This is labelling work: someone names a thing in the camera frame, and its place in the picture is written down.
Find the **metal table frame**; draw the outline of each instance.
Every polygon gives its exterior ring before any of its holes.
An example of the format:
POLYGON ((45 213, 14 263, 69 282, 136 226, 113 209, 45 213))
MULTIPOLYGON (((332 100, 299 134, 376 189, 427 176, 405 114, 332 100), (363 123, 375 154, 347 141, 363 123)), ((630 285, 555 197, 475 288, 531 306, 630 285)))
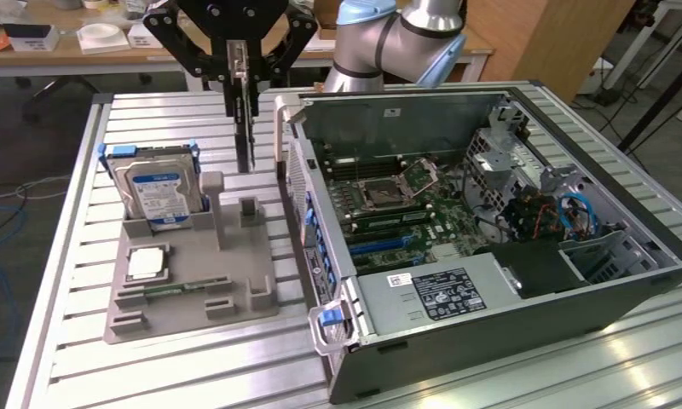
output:
MULTIPOLYGON (((555 96, 518 86, 604 169, 682 239, 682 204, 555 96)), ((465 88, 489 87, 467 84, 465 88)), ((272 98, 262 95, 254 175, 235 172, 232 119, 212 93, 101 95, 91 108, 35 313, 8 400, 18 407, 328 407, 326 377, 272 168, 272 98), (123 204, 97 167, 96 144, 183 143, 204 169, 226 172, 231 202, 250 192, 268 215, 280 315, 168 337, 101 341, 123 204)), ((535 124, 530 142, 570 163, 535 124)), ((682 286, 585 337, 530 350, 344 407, 682 407, 682 286)))

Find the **wooden cabinet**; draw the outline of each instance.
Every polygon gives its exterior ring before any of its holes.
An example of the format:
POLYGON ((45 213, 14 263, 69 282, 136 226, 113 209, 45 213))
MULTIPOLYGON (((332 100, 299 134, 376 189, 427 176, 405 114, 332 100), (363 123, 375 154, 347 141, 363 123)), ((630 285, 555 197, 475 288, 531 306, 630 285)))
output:
POLYGON ((469 0, 469 27, 495 49, 481 81, 538 79, 569 102, 634 0, 469 0))

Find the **hard drive label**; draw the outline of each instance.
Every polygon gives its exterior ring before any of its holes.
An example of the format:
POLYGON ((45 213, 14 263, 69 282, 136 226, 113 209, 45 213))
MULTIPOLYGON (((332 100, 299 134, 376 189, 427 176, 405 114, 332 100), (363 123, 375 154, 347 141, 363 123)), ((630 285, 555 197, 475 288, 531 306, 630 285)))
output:
POLYGON ((435 321, 487 308, 465 268, 414 277, 411 281, 427 316, 435 321))
POLYGON ((147 220, 159 225, 172 225, 189 217, 184 195, 177 192, 180 175, 164 173, 133 178, 133 186, 147 220))

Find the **white label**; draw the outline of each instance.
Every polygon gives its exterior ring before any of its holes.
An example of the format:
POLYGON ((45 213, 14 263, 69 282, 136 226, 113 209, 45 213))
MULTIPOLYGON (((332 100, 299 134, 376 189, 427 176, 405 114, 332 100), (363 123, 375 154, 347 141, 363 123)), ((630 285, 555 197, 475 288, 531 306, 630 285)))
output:
POLYGON ((398 287, 400 285, 409 285, 411 284, 411 274, 410 273, 402 273, 395 275, 387 276, 388 286, 390 287, 398 287))
POLYGON ((384 118, 396 118, 402 115, 402 108, 387 108, 384 110, 384 118))
POLYGON ((180 185, 181 179, 176 173, 133 178, 133 187, 139 195, 144 217, 157 225, 181 222, 189 216, 187 200, 184 195, 177 192, 180 185))

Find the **wooden desk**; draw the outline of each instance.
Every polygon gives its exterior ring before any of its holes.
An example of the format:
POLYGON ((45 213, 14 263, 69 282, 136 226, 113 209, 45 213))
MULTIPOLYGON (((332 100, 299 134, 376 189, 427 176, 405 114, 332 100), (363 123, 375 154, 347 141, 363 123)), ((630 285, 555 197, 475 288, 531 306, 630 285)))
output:
MULTIPOLYGON (((60 76, 112 74, 124 72, 176 72, 183 71, 180 64, 165 49, 128 49, 124 51, 97 55, 84 55, 80 51, 79 39, 75 31, 84 25, 84 20, 100 15, 96 10, 59 10, 49 0, 31 0, 27 11, 36 23, 53 24, 65 32, 61 35, 57 48, 53 52, 14 52, 12 49, 0 51, 0 77, 20 76, 60 76)), ((197 45, 209 48, 208 38, 196 27, 183 27, 197 45)), ((263 51, 270 52, 278 44, 287 30, 287 20, 280 18, 263 40, 263 51)), ((465 45, 461 62, 470 64, 463 75, 463 81, 477 81, 486 63, 487 56, 493 54, 490 44, 470 30, 466 31, 467 43, 465 45)), ((334 42, 327 49, 314 49, 302 53, 294 67, 331 66, 334 61, 334 42)), ((188 76, 189 90, 200 86, 197 78, 188 76)))

